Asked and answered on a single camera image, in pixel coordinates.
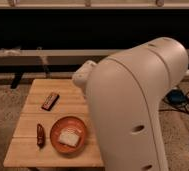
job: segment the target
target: wooden table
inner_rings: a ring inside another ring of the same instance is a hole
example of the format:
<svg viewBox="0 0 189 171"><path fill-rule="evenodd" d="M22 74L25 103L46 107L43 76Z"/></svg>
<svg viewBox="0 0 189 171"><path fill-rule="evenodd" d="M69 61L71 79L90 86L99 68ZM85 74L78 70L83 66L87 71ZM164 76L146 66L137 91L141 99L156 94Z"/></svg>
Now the wooden table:
<svg viewBox="0 0 189 171"><path fill-rule="evenodd" d="M41 109L50 92L60 94L51 111ZM49 134L53 124L65 116L77 116L88 128L85 149L78 156L67 158L51 145ZM37 146L37 123L46 132L46 145ZM5 167L103 167L88 108L79 88L70 79L34 80L11 140Z"/></svg>

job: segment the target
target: floor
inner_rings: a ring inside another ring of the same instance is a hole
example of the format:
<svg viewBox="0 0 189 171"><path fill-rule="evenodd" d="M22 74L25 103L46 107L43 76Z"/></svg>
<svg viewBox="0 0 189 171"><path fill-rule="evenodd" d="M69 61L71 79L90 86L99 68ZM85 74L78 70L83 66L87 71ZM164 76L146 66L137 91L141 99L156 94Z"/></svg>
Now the floor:
<svg viewBox="0 0 189 171"><path fill-rule="evenodd" d="M28 170L27 168L4 168L3 161L19 118L19 113L24 105L31 82L35 77L45 78L45 75L25 74L17 89L10 89L13 75L0 75L0 171ZM180 87L187 91L189 89L189 81L182 82ZM162 103L161 108L168 108L168 106ZM189 117L177 112L161 112L159 116L170 171L189 171ZM41 168L41 170L59 169ZM103 169L80 168L72 170L95 171Z"/></svg>

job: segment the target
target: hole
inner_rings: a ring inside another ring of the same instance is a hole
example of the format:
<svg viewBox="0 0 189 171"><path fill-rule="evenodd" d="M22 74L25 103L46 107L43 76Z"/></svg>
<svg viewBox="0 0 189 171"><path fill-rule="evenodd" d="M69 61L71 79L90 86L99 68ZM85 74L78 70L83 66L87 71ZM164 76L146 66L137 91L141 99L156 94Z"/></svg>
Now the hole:
<svg viewBox="0 0 189 171"><path fill-rule="evenodd" d="M144 125L139 125L139 126L136 126L132 129L132 133L133 134L138 134L139 132L141 132L143 129L145 128Z"/></svg>
<svg viewBox="0 0 189 171"><path fill-rule="evenodd" d="M157 47L156 45L151 44L151 43L149 43L148 46L151 46L151 47Z"/></svg>
<svg viewBox="0 0 189 171"><path fill-rule="evenodd" d="M152 165L148 165L142 168L142 171L151 171Z"/></svg>

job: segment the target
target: bread slice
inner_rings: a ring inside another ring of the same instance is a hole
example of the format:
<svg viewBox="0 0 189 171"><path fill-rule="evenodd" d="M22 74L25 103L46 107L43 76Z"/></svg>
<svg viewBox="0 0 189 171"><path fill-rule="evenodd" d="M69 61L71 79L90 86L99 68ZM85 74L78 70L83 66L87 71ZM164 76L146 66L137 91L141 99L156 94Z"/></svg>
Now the bread slice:
<svg viewBox="0 0 189 171"><path fill-rule="evenodd" d="M80 140L80 136L76 134L74 130L71 129L62 130L60 136L58 137L59 143L71 147L76 147L78 145L79 140Z"/></svg>

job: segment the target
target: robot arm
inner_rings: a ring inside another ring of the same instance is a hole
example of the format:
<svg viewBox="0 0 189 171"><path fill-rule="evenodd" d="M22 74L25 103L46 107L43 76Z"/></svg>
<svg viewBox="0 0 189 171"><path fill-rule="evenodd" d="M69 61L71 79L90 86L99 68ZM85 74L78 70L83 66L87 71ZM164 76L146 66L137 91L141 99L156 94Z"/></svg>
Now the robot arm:
<svg viewBox="0 0 189 171"><path fill-rule="evenodd" d="M93 68L84 92L106 171L168 171L158 109L185 75L185 48L158 38L113 54Z"/></svg>

